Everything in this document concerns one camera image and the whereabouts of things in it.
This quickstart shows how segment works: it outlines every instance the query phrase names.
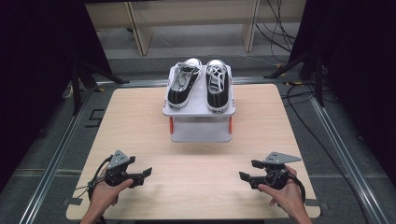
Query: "gray floor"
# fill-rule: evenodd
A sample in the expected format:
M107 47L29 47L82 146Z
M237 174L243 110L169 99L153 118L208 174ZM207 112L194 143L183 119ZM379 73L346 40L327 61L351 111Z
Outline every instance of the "gray floor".
M298 26L298 23L284 25L291 35L296 35ZM285 96L290 89L290 86L285 83L300 81L298 72L301 66L295 67L285 76L277 79L262 78L264 75L275 72L275 64L279 63L272 55L271 49L275 56L281 60L286 61L289 54L278 47L271 48L269 42L257 30L251 52L244 51L240 27L237 25L158 27L154 29L154 32L148 55L144 57L137 52L133 34L125 29L98 32L114 74L131 80L131 84L125 86L106 84L108 80L98 76L96 80L102 85L103 90L91 91L81 88L81 94L88 99L87 103L75 130L72 132L72 137L66 145L64 155L60 157L49 189L43 195L43 201L38 204L39 209L33 218L34 223L76 223L76 221L66 218L67 206L64 205L64 199L71 197L75 190L81 169L98 130L97 127L87 127L97 122L90 120L90 115L94 109L106 110L111 94L116 88L147 84L163 85L168 77L169 68L190 57L198 57L203 63L207 63L212 58L222 59L231 66L236 82L275 83L281 96ZM370 149L357 138L359 133L355 130L343 107L337 103L332 91L326 87L324 90L325 110L331 117L333 125L359 167L369 189L377 199L380 211L384 213L389 223L396 223L396 213L393 207L396 202L395 188L391 185ZM307 91L306 86L296 87L291 94L305 91ZM312 97L303 94L292 97L290 100L306 126L325 146L349 179L349 174L345 171L346 167L340 160L332 140L325 131L318 112L312 104ZM337 171L322 146L297 118L289 102L286 99L283 101L314 191L321 204L322 215L314 222L364 223L357 197L352 193L351 188ZM18 170L0 195L0 223L20 222L29 200L39 186L42 175L48 169L52 157L63 140L64 132L68 129L69 122L73 118L72 111L73 100L66 98L49 119L45 127L47 136L37 138L23 158ZM102 117L103 113L96 112L94 115ZM133 222L109 220L108 223ZM262 221L219 222L208 220L199 223L262 223ZM290 220L265 220L265 223L290 223Z

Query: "shoe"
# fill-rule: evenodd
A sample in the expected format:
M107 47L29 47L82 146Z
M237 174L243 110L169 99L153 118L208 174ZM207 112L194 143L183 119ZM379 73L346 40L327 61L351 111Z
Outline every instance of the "shoe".
M220 60L212 60L206 66L207 108L221 114L228 108L230 79L227 67Z
M199 59L191 58L184 63L177 63L173 81L168 92L168 104L174 110L186 106L194 83L198 80L202 70Z

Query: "white display stand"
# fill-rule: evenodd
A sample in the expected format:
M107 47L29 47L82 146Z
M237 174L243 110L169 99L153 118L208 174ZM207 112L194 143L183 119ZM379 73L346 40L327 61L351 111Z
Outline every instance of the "white display stand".
M171 139L174 142L229 142L232 139L232 115L235 113L233 100L233 79L231 67L227 65L230 79L229 103L224 113L216 114L207 108L206 66L202 66L198 80L190 92L190 99L184 108L172 109L167 103L167 95L174 79L175 67L169 73L163 103L163 114L169 117Z

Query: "hand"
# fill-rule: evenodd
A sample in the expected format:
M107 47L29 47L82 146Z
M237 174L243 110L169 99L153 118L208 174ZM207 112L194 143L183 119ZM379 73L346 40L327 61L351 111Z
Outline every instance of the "hand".
M292 175L297 176L297 172L294 169L289 166L286 166L286 168ZM263 184L260 184L258 189L273 197L271 202L269 202L270 206L276 203L279 204L295 223L312 223L306 213L300 189L293 180L289 179L285 188L281 190L273 189Z
M106 173L106 168L102 171L102 175ZM115 205L119 198L119 194L124 189L134 183L132 179L127 179L115 187L109 186L104 180L96 181L95 189L91 196L90 207L81 220L81 224L96 223L110 205Z

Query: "table surface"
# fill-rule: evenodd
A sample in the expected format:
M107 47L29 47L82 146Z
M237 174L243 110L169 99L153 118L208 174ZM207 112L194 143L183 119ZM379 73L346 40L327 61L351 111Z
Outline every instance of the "table surface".
M124 190L107 219L267 219L288 215L269 206L271 197L250 188L239 178L242 171L265 175L251 160L262 161L270 152L301 157L289 119L273 84L234 85L233 139L228 143L174 143L169 120L163 115L166 88L115 90L96 135L77 187L86 186L100 163L116 149L136 156L129 174L152 167L144 186ZM302 161L289 163L303 182L307 199L316 199ZM66 215L81 219L81 205L70 204ZM318 217L318 206L307 206Z

